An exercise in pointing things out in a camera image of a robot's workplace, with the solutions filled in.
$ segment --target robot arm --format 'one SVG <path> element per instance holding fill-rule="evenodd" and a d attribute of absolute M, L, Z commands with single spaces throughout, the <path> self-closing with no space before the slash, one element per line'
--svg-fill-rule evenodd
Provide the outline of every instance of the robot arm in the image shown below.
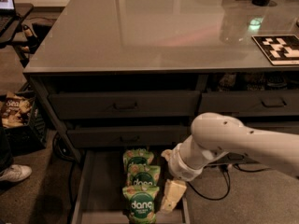
<path fill-rule="evenodd" d="M 169 153 L 169 172 L 174 178 L 192 181 L 207 164 L 229 152 L 299 179 L 298 135 L 252 129 L 238 119 L 215 113 L 193 121 L 192 135 Z"/>

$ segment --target countertop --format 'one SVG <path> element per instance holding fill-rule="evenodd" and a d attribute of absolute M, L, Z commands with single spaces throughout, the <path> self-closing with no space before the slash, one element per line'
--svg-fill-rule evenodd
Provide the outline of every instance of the countertop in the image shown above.
<path fill-rule="evenodd" d="M 70 0 L 24 70 L 43 73 L 299 70 L 253 35 L 299 35 L 298 0 Z"/>

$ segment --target drawer handle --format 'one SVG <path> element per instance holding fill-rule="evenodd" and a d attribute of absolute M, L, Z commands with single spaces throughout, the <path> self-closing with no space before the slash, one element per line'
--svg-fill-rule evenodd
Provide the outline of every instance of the drawer handle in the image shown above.
<path fill-rule="evenodd" d="M 132 142 L 138 142 L 140 140 L 140 137 L 136 136 L 136 137 L 132 137 L 132 138 L 123 138 L 121 136 L 120 140 L 123 143 L 132 143 Z"/>
<path fill-rule="evenodd" d="M 116 103 L 113 104 L 113 108 L 119 111 L 130 111 L 137 109 L 137 102 L 134 102 L 131 105 L 118 105 Z"/>
<path fill-rule="evenodd" d="M 262 105 L 266 108 L 280 108 L 280 107 L 284 107 L 287 105 L 287 103 L 283 100 L 283 99 L 280 99 L 280 102 L 281 104 L 278 104 L 278 103 L 266 103 L 264 101 L 262 101 Z"/>

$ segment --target white sneaker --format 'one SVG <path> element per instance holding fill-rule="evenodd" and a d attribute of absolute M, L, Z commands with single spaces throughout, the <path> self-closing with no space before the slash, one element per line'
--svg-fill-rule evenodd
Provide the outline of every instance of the white sneaker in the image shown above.
<path fill-rule="evenodd" d="M 32 169 L 28 166 L 13 164 L 0 174 L 0 182 L 20 182 L 26 179 L 32 173 Z"/>

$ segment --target green chip bag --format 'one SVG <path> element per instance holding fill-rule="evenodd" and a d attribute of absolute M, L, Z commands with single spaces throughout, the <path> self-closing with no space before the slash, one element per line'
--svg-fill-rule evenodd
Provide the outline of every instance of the green chip bag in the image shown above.
<path fill-rule="evenodd" d="M 144 148 L 139 148 L 125 151 L 122 158 L 124 172 L 127 172 L 128 167 L 132 164 L 151 164 L 154 155 Z"/>
<path fill-rule="evenodd" d="M 122 189 L 123 196 L 129 203 L 128 218 L 131 223 L 150 224 L 156 222 L 154 199 L 159 187 L 141 185 Z"/>
<path fill-rule="evenodd" d="M 128 167 L 126 186 L 153 185 L 159 180 L 161 168 L 155 165 L 132 164 Z"/>

